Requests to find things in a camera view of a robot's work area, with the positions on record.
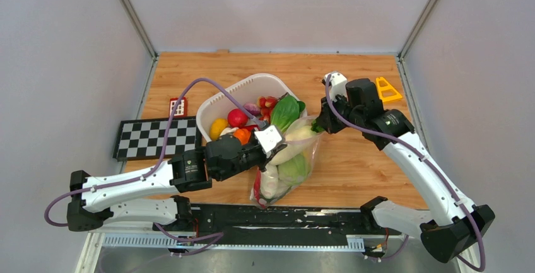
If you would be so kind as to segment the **green toy cabbage head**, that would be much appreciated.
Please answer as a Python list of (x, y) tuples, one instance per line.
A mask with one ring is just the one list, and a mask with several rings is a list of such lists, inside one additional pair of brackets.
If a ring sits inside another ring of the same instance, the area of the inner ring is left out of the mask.
[(309, 160), (303, 154), (294, 156), (277, 168), (279, 179), (288, 185), (300, 185), (311, 171)]

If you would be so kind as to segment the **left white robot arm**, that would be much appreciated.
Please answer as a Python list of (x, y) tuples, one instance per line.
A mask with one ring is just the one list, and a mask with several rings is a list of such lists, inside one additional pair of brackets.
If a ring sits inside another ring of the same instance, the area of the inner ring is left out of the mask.
[(160, 166), (119, 175), (92, 177), (83, 170), (70, 177), (73, 193), (67, 209), (70, 231), (94, 230), (116, 221), (152, 221), (171, 224), (179, 231), (192, 226), (193, 213), (174, 202), (170, 209), (150, 204), (145, 198), (209, 189), (254, 166), (264, 168), (283, 144), (283, 138), (255, 132), (251, 142), (225, 134), (205, 146), (186, 151)]

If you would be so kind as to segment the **red toy tomato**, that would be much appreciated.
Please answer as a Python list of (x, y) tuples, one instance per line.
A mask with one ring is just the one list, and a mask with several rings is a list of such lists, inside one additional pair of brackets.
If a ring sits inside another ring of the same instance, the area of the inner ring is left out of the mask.
[(261, 209), (265, 209), (266, 206), (265, 204), (262, 204), (260, 202), (261, 200), (261, 196), (260, 196), (260, 193), (261, 193), (261, 171), (260, 169), (257, 169), (257, 173), (256, 173), (256, 178), (255, 178), (255, 181), (254, 181), (254, 184), (253, 184), (253, 188), (252, 188), (252, 202), (255, 202), (256, 205), (258, 207), (260, 207)]

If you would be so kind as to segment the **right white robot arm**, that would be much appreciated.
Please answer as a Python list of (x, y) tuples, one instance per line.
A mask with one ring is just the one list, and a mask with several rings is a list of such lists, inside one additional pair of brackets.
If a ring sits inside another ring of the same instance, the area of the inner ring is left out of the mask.
[(426, 251), (439, 262), (461, 258), (476, 245), (479, 264), (485, 268), (483, 236), (495, 219), (486, 204), (477, 205), (442, 171), (399, 110), (387, 110), (377, 86), (367, 78), (347, 80), (332, 72), (324, 76), (325, 95), (316, 123), (329, 134), (345, 128), (360, 131), (409, 178), (427, 205), (419, 211), (376, 197), (361, 206), (360, 224), (367, 233), (393, 229), (419, 239)]

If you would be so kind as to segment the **white plastic basket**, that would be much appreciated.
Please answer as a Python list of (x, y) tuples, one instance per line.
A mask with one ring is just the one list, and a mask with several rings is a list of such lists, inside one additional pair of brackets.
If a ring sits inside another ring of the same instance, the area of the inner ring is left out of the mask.
[[(225, 89), (240, 104), (254, 102), (260, 96), (283, 96), (289, 94), (296, 97), (287, 85), (277, 76), (268, 73), (253, 74)], [(197, 128), (207, 142), (210, 142), (209, 130), (214, 120), (226, 118), (229, 111), (236, 106), (222, 93), (218, 92), (200, 105), (196, 114)]]

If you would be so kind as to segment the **clear pink zip bag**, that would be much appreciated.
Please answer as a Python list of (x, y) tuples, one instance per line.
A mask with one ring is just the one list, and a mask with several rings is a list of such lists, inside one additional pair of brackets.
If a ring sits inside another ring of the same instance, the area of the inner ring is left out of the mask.
[(300, 117), (284, 133), (286, 147), (257, 170), (250, 201), (265, 209), (306, 181), (315, 166), (323, 131), (314, 131), (316, 116)]

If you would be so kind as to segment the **long white toy radish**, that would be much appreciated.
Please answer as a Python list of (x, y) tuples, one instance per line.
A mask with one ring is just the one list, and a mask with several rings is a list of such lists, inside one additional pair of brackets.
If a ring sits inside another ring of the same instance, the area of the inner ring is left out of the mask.
[(319, 135), (318, 132), (312, 130), (310, 125), (302, 126), (287, 133), (285, 137), (286, 147), (276, 153), (269, 164), (277, 166), (291, 160), (316, 142)]

